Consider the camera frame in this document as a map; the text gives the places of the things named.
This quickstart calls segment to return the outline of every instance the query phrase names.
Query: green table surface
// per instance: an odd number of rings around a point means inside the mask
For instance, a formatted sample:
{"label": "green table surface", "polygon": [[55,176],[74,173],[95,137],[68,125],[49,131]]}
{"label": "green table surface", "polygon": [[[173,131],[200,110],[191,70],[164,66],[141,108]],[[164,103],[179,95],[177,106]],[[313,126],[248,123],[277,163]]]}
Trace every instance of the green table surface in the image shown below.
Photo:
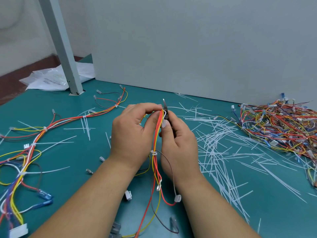
{"label": "green table surface", "polygon": [[[81,60],[82,62],[92,62],[91,56]],[[121,105],[126,107],[128,104],[140,102],[162,103],[164,98],[168,106],[180,107],[179,102],[186,108],[191,108],[199,103],[200,107],[212,110],[206,111],[206,114],[220,114],[223,116],[232,116],[231,105],[234,103],[212,100],[200,97],[192,97],[198,102],[190,99],[184,99],[174,93],[151,90],[146,88],[138,88],[125,86],[129,93],[127,100]],[[0,133],[6,134],[9,127],[24,127],[18,122],[22,121],[31,126],[48,126],[52,119],[52,109],[60,114],[63,118],[73,117],[79,113],[95,108],[101,111],[102,109],[95,104],[93,95],[101,96],[96,92],[99,89],[103,92],[121,92],[119,84],[90,80],[83,83],[85,93],[80,96],[69,96],[69,90],[57,92],[45,92],[40,90],[27,90],[22,95],[16,97],[7,104],[0,107],[1,122]],[[116,94],[110,94],[108,97],[116,98]],[[65,170],[44,174],[40,188],[49,192],[54,196],[52,205],[45,206],[39,209],[34,209],[23,214],[25,222],[28,224],[29,234],[34,232],[45,220],[47,220],[58,208],[61,207],[88,179],[89,175],[85,171],[89,168],[95,171],[101,164],[99,157],[107,158],[110,148],[106,139],[105,132],[111,135],[111,126],[113,119],[122,112],[123,108],[115,108],[111,112],[88,119],[90,128],[91,140],[88,140],[87,133],[83,130],[73,129],[64,130],[63,128],[81,128],[79,120],[65,124],[47,132],[41,139],[41,142],[59,142],[63,139],[76,136],[69,140],[74,143],[58,144],[38,159],[38,163],[44,171],[59,169],[70,166]],[[172,109],[179,116],[188,115],[181,109]],[[198,125],[196,121],[186,121],[190,129]],[[212,127],[204,126],[200,131],[212,133]],[[23,144],[32,143],[33,139],[8,142],[5,141],[0,145],[0,154],[22,150]],[[240,145],[230,143],[228,140],[223,140],[222,144],[232,146],[232,150],[237,150]],[[49,145],[38,145],[36,148],[43,150]],[[161,139],[158,140],[158,149],[161,147]],[[282,158],[275,153],[268,151],[272,157],[277,160]],[[143,164],[143,168],[147,167],[148,161]],[[282,184],[277,182],[272,176],[264,175],[260,172],[252,170],[241,165],[234,159],[226,163],[227,169],[232,169],[235,175],[236,183],[247,185],[241,187],[240,195],[250,190],[253,192],[242,198],[241,203],[244,209],[250,215],[250,225],[257,230],[259,219],[261,218],[260,235],[265,238],[273,237],[316,237],[315,231],[315,213],[317,211],[317,197],[307,194],[314,193],[311,186],[306,180],[304,169],[296,168],[296,171],[283,168],[278,165],[271,165],[270,170],[279,178],[285,181],[290,186],[301,192],[301,197],[307,201],[307,204],[292,194]],[[37,172],[38,167],[31,166],[30,172]],[[16,172],[11,167],[1,167],[0,180],[2,182],[10,182],[16,176]],[[205,174],[208,181],[217,189],[212,177]],[[35,186],[38,181],[38,175],[27,175],[24,179],[26,184]],[[128,190],[132,192],[132,200],[129,202],[122,201],[117,213],[116,221],[121,223],[121,234],[133,234],[142,219],[143,213],[147,206],[151,185],[153,181],[152,172],[135,177]],[[172,183],[166,176],[163,176],[163,187],[165,198],[172,202],[174,199]],[[0,186],[0,193],[5,188]],[[20,186],[15,194],[15,202],[18,209],[24,210],[33,204],[39,203],[42,200],[37,197],[35,192],[29,191]],[[158,202],[158,194],[154,196],[154,204]],[[182,203],[170,207],[164,202],[161,203],[158,215],[169,226],[169,217],[175,215],[180,226],[179,237],[193,237],[190,224],[186,215],[186,211]],[[148,211],[144,224],[153,216],[151,210]],[[4,220],[0,226],[0,237],[7,237],[8,224]],[[154,219],[151,225],[145,230],[144,237],[177,237],[165,230],[157,219]]]}

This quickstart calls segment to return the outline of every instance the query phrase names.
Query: metal terminal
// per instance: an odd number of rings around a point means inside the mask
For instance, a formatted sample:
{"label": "metal terminal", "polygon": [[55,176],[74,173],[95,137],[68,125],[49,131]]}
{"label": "metal terminal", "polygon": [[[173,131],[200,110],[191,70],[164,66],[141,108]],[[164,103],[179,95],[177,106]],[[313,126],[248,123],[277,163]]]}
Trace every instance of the metal terminal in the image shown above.
{"label": "metal terminal", "polygon": [[86,171],[87,171],[89,174],[93,175],[93,172],[92,172],[90,169],[86,169]]}

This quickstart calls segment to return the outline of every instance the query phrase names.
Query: pliers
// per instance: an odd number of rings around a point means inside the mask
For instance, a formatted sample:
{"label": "pliers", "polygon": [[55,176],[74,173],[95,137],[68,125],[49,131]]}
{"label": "pliers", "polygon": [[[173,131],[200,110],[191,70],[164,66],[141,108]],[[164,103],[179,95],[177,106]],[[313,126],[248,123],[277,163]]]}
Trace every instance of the pliers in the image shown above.
{"label": "pliers", "polygon": [[[167,105],[165,103],[165,100],[163,99],[163,103],[164,103],[164,106],[163,106],[163,110],[166,112],[166,115],[164,117],[165,120],[167,120],[170,124],[171,124],[171,127],[172,127],[172,123],[168,117],[168,109],[167,109]],[[174,130],[174,128],[172,127],[172,130],[173,130],[173,135],[174,135],[174,138],[176,138],[176,132]]]}

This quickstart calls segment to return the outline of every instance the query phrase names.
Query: plastic bag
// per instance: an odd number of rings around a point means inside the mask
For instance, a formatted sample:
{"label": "plastic bag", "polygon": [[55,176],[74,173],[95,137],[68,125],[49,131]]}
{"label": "plastic bag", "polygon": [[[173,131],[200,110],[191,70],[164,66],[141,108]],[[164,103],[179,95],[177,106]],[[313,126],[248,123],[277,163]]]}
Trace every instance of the plastic bag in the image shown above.
{"label": "plastic bag", "polygon": [[[76,66],[81,83],[95,78],[95,71],[92,63],[76,62]],[[21,79],[20,82],[28,86],[26,89],[62,91],[69,88],[61,65],[56,68],[34,71],[29,77]]]}

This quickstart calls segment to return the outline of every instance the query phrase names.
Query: right hand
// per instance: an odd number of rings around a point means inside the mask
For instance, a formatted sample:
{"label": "right hand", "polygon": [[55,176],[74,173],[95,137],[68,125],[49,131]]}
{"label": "right hand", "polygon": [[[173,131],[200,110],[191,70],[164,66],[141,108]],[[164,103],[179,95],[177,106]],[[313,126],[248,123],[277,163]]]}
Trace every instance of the right hand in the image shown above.
{"label": "right hand", "polygon": [[[186,185],[202,177],[198,164],[198,145],[193,132],[183,120],[172,111],[168,111],[169,120],[176,131],[174,138],[170,123],[164,120],[162,124],[162,153],[171,164],[175,186]],[[164,172],[173,180],[171,167],[168,161],[161,155],[161,165]]]}

